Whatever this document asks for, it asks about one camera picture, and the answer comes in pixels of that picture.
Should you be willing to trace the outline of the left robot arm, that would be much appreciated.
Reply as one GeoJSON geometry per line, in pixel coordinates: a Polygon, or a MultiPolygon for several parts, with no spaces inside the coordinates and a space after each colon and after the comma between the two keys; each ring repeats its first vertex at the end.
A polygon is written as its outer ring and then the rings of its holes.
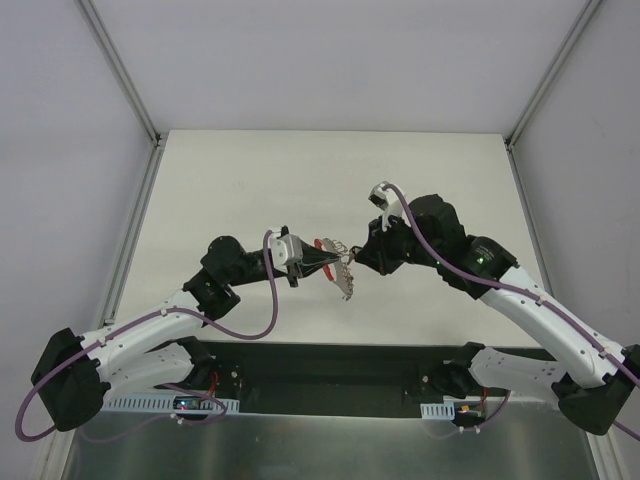
{"type": "Polygon", "coordinates": [[[22,429],[27,407],[39,398],[53,422],[53,430],[74,430],[91,420],[108,401],[138,389],[184,383],[199,389],[214,370],[211,356],[197,338],[210,326],[235,339],[253,341],[274,329],[279,304],[272,304],[271,320],[257,334],[244,335],[219,321],[239,302],[234,287],[286,278],[298,281],[340,263],[346,250],[330,240],[307,244],[287,230],[267,232],[259,250],[248,252],[232,236],[215,238],[201,258],[199,271],[147,313],[98,330],[75,334],[64,328],[54,333],[31,375],[32,389],[15,422],[22,429]]]}

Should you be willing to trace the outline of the red handled key organizer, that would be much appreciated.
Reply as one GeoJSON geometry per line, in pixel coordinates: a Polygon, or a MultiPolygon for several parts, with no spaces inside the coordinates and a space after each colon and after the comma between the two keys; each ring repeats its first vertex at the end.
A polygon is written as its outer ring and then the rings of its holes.
{"type": "Polygon", "coordinates": [[[349,301],[354,293],[354,276],[349,266],[351,254],[349,248],[341,241],[330,238],[316,238],[314,246],[338,256],[338,260],[324,266],[323,271],[327,280],[341,291],[342,299],[349,301]]]}

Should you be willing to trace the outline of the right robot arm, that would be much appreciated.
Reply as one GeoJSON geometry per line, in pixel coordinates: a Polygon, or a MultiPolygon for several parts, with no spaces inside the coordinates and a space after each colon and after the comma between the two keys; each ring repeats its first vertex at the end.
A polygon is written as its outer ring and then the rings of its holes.
{"type": "Polygon", "coordinates": [[[380,275],[402,265],[435,269],[450,287],[515,323],[550,356],[511,355],[468,342],[428,375],[443,395],[463,399],[477,389],[498,388],[542,400],[581,430],[602,436],[639,386],[639,348],[607,338],[580,320],[540,286],[496,241],[468,235],[455,208],[439,195],[407,201],[383,182],[369,200],[381,215],[351,258],[380,275]]]}

